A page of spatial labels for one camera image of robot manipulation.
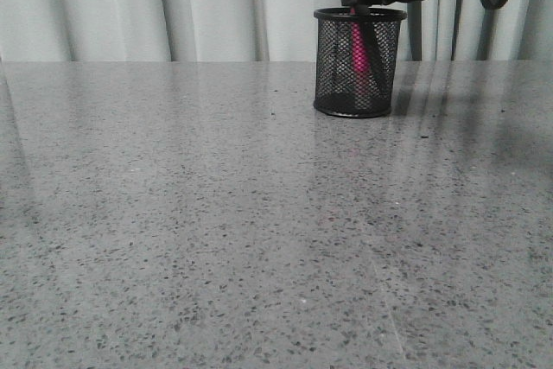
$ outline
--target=white curtain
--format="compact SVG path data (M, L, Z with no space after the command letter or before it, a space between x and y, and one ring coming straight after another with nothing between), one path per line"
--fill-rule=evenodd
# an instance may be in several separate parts
M340 0L0 0L2 60L315 60L313 10ZM400 60L553 60L553 0L409 6Z

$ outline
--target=gray speckled countertop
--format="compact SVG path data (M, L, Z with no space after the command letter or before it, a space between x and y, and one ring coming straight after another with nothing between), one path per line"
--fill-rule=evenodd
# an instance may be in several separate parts
M550 62L3 72L3 369L553 367Z

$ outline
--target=pen holder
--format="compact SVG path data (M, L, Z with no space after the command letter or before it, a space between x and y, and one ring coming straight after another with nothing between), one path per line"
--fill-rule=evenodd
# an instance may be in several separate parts
M401 10L348 8L315 11L319 21L314 107L347 118L374 118L391 111Z

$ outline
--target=table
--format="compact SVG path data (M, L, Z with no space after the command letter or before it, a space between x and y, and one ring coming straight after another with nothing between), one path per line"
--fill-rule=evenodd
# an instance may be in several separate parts
M1 367L551 367L551 62L3 73Z

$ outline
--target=terrazzo surface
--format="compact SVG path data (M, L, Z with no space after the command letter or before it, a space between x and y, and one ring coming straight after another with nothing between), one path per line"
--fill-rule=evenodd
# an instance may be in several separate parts
M2 71L0 367L553 367L550 62Z

